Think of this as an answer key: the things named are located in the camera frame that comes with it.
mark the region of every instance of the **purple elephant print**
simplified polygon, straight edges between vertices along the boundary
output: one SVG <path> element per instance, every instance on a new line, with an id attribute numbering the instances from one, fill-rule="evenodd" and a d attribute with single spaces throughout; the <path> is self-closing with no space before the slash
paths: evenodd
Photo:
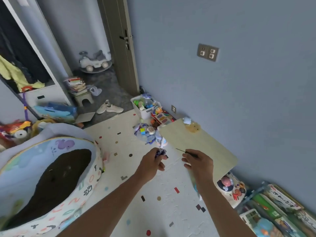
<path id="1" fill-rule="evenodd" d="M 65 148 L 68 150 L 75 145 L 75 142 L 73 140 L 57 140 L 55 144 L 58 145 L 58 149 L 60 150 L 63 150 Z"/>

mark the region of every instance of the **forearm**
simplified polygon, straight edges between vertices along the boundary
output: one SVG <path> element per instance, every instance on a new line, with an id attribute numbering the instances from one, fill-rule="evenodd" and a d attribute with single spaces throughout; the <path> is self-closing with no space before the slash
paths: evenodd
<path id="1" fill-rule="evenodd" d="M 110 236 L 128 205 L 143 185 L 144 183 L 140 178 L 132 175 L 74 221 L 58 237 Z"/>
<path id="2" fill-rule="evenodd" d="M 199 192 L 212 217 L 220 237 L 235 236 L 242 233 L 244 237 L 255 237 L 256 235 L 243 222 L 238 213 L 231 207 L 228 201 L 216 188 L 213 181 L 201 181 Z"/>

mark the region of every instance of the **hand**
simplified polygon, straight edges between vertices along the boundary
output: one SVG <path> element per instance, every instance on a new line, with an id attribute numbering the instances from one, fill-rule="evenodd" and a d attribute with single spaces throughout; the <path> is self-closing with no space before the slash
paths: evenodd
<path id="1" fill-rule="evenodd" d="M 184 157 L 182 161 L 188 163 L 184 164 L 184 167 L 188 170 L 192 170 L 197 182 L 197 187 L 207 180 L 213 182 L 213 160 L 199 150 L 186 149 L 185 151 L 198 156 L 198 158 L 194 158 L 188 153 L 182 154 Z"/>
<path id="2" fill-rule="evenodd" d="M 152 148 L 146 155 L 144 155 L 135 172 L 135 175 L 138 176 L 144 184 L 155 177 L 157 170 L 165 170 L 165 165 L 161 160 L 168 159 L 168 157 L 166 155 L 159 155 L 155 159 L 158 150 L 158 148 Z"/>

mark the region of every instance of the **plastic stool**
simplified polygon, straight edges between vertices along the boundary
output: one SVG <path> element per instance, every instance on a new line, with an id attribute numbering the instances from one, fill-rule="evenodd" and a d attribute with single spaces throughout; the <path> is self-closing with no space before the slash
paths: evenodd
<path id="1" fill-rule="evenodd" d="M 86 92 L 84 95 L 80 95 L 80 96 L 75 96 L 76 102 L 78 103 L 79 106 L 83 106 L 82 101 L 84 99 L 87 99 L 91 104 L 94 103 L 91 93 L 88 91 Z"/>

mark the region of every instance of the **round toy basket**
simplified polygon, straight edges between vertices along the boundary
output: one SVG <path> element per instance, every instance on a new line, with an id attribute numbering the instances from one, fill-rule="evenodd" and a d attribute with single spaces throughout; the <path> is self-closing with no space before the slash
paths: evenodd
<path id="1" fill-rule="evenodd" d="M 102 166 L 99 147 L 74 137 L 18 153 L 0 170 L 0 236 L 29 237 L 58 227 L 91 196 Z"/>

